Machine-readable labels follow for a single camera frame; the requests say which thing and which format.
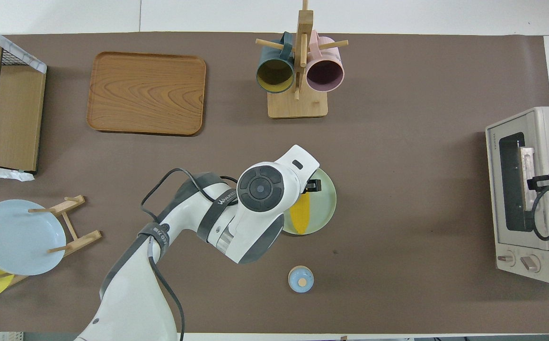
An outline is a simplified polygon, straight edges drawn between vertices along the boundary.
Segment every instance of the brown rectangular tray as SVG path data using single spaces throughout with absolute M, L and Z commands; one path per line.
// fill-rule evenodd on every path
M 205 61 L 102 52 L 93 61 L 87 123 L 103 132 L 193 135 L 203 125 Z

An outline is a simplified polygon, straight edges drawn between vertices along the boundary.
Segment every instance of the white toaster oven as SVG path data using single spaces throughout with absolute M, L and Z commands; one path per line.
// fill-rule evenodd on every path
M 549 241 L 534 232 L 549 235 L 549 192 L 530 219 L 537 193 L 527 186 L 528 179 L 549 174 L 549 107 L 490 125 L 485 136 L 497 267 L 549 282 Z

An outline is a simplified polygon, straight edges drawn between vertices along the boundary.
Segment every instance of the oven window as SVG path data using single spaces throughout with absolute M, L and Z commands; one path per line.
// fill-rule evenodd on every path
M 506 228 L 510 231 L 531 232 L 533 227 L 531 224 L 525 224 L 525 207 L 523 207 L 520 148 L 524 146 L 525 136 L 521 132 L 501 138 L 499 141 Z

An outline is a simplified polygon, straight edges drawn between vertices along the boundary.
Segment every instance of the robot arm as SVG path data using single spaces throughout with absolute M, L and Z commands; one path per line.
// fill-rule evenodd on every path
M 256 261 L 283 228 L 283 212 L 305 190 L 319 163 L 298 145 L 276 162 L 248 168 L 233 189 L 214 173 L 186 181 L 110 270 L 96 315 L 76 341 L 175 341 L 177 330 L 151 270 L 184 229 L 235 263 Z

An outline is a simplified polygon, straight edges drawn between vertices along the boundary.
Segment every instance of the brown table surface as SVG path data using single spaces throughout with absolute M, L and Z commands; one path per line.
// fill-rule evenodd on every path
M 0 331 L 80 332 L 105 274 L 149 221 L 140 200 L 169 169 L 238 177 L 297 143 L 335 183 L 331 222 L 314 235 L 281 235 L 249 265 L 182 233 L 159 265 L 188 332 L 548 333 L 549 284 L 495 268 L 484 136 L 491 123 L 549 106 L 542 37 L 331 35 L 350 45 L 329 114 L 287 120 L 266 114 L 257 37 L 276 35 L 10 37 L 49 70 L 36 180 L 0 179 L 0 201 L 50 206 L 83 194 L 71 220 L 104 238 L 2 293 Z M 204 58 L 201 132 L 91 129 L 91 63 L 109 50 Z M 162 209 L 183 180 L 174 177 L 148 206 Z M 295 265 L 314 272 L 307 294 L 287 285 Z

